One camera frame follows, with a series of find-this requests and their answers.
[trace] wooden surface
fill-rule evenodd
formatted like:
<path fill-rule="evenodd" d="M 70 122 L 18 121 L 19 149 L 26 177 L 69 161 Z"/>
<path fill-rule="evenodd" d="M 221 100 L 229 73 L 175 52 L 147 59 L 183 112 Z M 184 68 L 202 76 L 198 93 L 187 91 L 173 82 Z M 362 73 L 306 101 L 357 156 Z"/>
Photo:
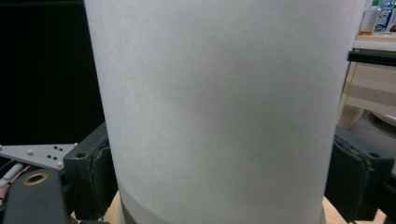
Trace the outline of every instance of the wooden surface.
<path fill-rule="evenodd" d="M 105 221 L 110 222 L 111 224 L 118 224 L 117 222 L 117 215 L 118 215 L 118 205 L 120 202 L 120 195 L 117 194 L 114 198 L 113 203 L 111 204 L 110 208 L 107 210 L 105 215 Z M 335 208 L 327 201 L 327 199 L 323 200 L 323 208 L 326 214 L 327 224 L 347 224 Z M 366 221 L 358 221 L 358 224 L 382 224 L 384 222 L 385 215 L 379 211 L 375 221 L 373 222 L 366 222 Z"/>

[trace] white cylinder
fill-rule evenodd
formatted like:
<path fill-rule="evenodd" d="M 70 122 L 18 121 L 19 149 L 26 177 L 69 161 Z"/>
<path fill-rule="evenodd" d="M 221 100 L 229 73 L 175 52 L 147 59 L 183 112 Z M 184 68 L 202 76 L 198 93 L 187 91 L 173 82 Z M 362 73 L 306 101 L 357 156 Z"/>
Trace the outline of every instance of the white cylinder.
<path fill-rule="evenodd" d="M 120 196 L 132 217 L 319 223 L 363 5 L 87 0 Z"/>

